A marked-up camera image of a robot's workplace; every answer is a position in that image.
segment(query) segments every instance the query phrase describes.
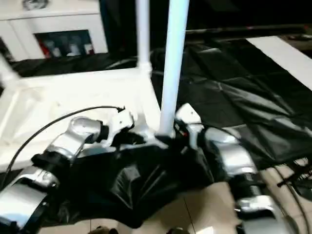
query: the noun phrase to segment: black plastic sheet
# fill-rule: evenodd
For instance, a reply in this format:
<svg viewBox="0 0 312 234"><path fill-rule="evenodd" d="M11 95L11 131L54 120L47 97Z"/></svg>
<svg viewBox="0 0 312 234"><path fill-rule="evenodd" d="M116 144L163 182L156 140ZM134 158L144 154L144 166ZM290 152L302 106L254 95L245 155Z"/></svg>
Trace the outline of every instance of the black plastic sheet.
<svg viewBox="0 0 312 234"><path fill-rule="evenodd" d="M163 48L151 54L159 104L164 58ZM135 63L135 58L94 55L28 60L13 68L26 77ZM236 129L259 169L311 154L311 91L245 40L185 47L177 108L186 102L203 122ZM139 227L180 193L223 179L222 172L211 173L207 157L147 147L78 159L60 190L60 209L46 225L102 217Z"/></svg>
<svg viewBox="0 0 312 234"><path fill-rule="evenodd" d="M164 51L153 58L161 103ZM236 129L259 169L312 153L312 92L245 40L186 46L177 102Z"/></svg>

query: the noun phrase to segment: black tarp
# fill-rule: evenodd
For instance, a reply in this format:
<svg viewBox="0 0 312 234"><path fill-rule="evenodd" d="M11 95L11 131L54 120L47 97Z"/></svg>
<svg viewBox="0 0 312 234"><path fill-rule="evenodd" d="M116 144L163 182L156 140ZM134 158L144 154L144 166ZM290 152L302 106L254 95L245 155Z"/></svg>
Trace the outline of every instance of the black tarp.
<svg viewBox="0 0 312 234"><path fill-rule="evenodd" d="M164 56L163 48L151 54L159 104ZM27 60L13 68L26 77L135 63L135 58L93 55ZM312 151L311 91L245 40L185 46L178 107L185 102L203 122L239 131L259 169L309 157ZM78 159L60 190L61 209L47 225L102 217L136 228L181 192L222 180L222 173L211 174L207 157L152 147Z"/></svg>

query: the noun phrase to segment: white frame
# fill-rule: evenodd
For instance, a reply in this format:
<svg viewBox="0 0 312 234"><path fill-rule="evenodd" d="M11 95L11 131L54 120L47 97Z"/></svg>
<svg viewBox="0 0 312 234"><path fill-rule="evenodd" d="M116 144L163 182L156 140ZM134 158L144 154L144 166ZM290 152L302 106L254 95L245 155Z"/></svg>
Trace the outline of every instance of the white frame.
<svg viewBox="0 0 312 234"><path fill-rule="evenodd" d="M0 38L2 38L15 61L28 59L26 51L8 20L0 21Z"/></svg>
<svg viewBox="0 0 312 234"><path fill-rule="evenodd" d="M2 82L5 89L0 98L0 138L2 138L5 143L3 150L0 152L0 172L5 170L12 159L12 153L20 146L20 144L12 142L10 138L12 136L12 128L9 126L17 126L19 119L23 119L23 117L27 117L33 113L33 105L24 105L23 103L31 101L45 104L47 100L54 99L55 93L67 93L68 90L80 92L77 96L77 103L79 103L79 98L82 98L84 101L88 98L84 96L84 90L93 90L92 87L94 87L94 84L97 85L97 87L105 87L107 86L106 82L111 82L107 86L109 87L107 90L110 92L115 91L113 92L115 95L121 96L125 93L121 89L123 88L132 92L133 97L131 98L136 97L136 105L140 106L137 112L137 116L140 119L138 120L139 125L147 124L146 126L149 127L150 131L157 131L159 129L160 108L150 80L152 69L149 59L150 48L148 43L150 39L148 29L149 4L148 0L136 0L136 3L140 3L136 22L137 25L144 27L143 29L140 28L140 33L138 33L137 37L137 42L140 45L137 48L138 55L140 55L141 58L138 59L136 68L19 79L18 75L12 71L10 66L3 59L0 59L0 78L2 81L5 81ZM29 20L38 20L38 18L15 20L14 26L18 26L21 30L19 35L22 37L24 35L23 32L25 33L25 31L27 31L28 33L24 38L28 40L29 43L32 43L34 42L32 41L34 36L29 36L29 28L27 28L29 26L26 23ZM38 25L40 25L40 28L46 26L45 30L40 30L40 32L51 32L51 27L55 28L55 25L45 25L44 19L39 22ZM112 88L110 85L116 82L119 83L118 88ZM29 156L33 155L34 152L42 151L47 143L48 142L33 142L33 144L29 144L21 152L13 168L17 169L31 165Z"/></svg>
<svg viewBox="0 0 312 234"><path fill-rule="evenodd" d="M10 21L22 40L30 59L44 59L44 54L34 34L62 31L88 30L95 53L106 53L107 44L99 14L56 16Z"/></svg>
<svg viewBox="0 0 312 234"><path fill-rule="evenodd" d="M140 123L146 123L150 131L157 131L159 128L160 109L149 79L149 73L139 68L73 73L19 80L10 79L7 81L6 87L0 98L0 141L2 147L0 152L0 172L5 171L12 156L21 144L21 142L12 140L12 133L19 129L18 126L21 121L33 116L33 111L37 111L36 113L38 111L43 112L41 116L35 114L34 117L38 124L42 124L41 120L46 120L46 117L51 113L51 109L49 109L51 107L50 103L54 102L56 93L62 97L66 95L69 95L71 98L75 97L77 98L77 103L80 103L91 96L90 92L98 94L101 87L106 87L107 89L102 90L100 93L105 94L109 99L103 99L101 105L125 106L128 110L134 111L135 119L137 119L139 124L138 128L144 127L144 125L140 126ZM25 105L29 100L37 103L35 110L33 106ZM99 99L90 100L90 106L98 105L94 104L96 101L98 103ZM89 113L84 113L83 116L91 117ZM64 126L61 129L59 127L56 126L55 128L58 132L57 134L64 129ZM32 141L23 149L14 163L13 169L31 165L31 157L38 152L42 152L52 139L47 141L47 138L41 135L37 140Z"/></svg>

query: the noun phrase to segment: white cabinet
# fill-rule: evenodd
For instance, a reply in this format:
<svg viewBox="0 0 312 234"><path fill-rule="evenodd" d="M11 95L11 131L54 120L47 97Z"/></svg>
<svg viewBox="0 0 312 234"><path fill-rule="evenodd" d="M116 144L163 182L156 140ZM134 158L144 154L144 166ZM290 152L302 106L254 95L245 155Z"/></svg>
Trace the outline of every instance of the white cabinet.
<svg viewBox="0 0 312 234"><path fill-rule="evenodd" d="M75 52L76 50L78 51L79 46L84 46L85 50L89 49L94 51L94 53L107 52L100 14L13 19L10 20L10 23L30 59L46 58L47 54L45 52L47 49L50 50L50 53L53 53L52 57L57 57L60 54L62 56L66 55L67 52L61 53L60 49L55 45L57 42L45 38L51 35L56 40L69 41L68 38L73 37L69 36L70 33L84 34L83 38L87 38L85 40L89 40L89 42L77 42L77 40L84 39L76 39L76 43L66 42L68 44L67 47L70 47L72 50L68 55L79 54L79 52Z"/></svg>
<svg viewBox="0 0 312 234"><path fill-rule="evenodd" d="M13 60L20 61L29 58L9 20L0 21L0 40L1 45L12 55Z"/></svg>

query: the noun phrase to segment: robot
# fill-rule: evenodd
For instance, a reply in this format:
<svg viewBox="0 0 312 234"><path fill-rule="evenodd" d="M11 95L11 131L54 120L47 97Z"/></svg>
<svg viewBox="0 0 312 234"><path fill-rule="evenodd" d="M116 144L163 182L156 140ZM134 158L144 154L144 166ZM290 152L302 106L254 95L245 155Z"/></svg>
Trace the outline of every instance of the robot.
<svg viewBox="0 0 312 234"><path fill-rule="evenodd" d="M33 165L25 168L0 192L0 233L35 234L40 230L59 185L68 175L84 144L105 141L135 125L131 113L123 110L107 125L87 117L75 117L67 130L56 137L42 154L33 156ZM218 164L226 175L244 234L292 234L279 207L263 193L264 182L238 137L226 130L205 127L200 116L189 105L183 105L175 116L174 140L183 139L184 147L202 149L209 154L209 163Z"/></svg>

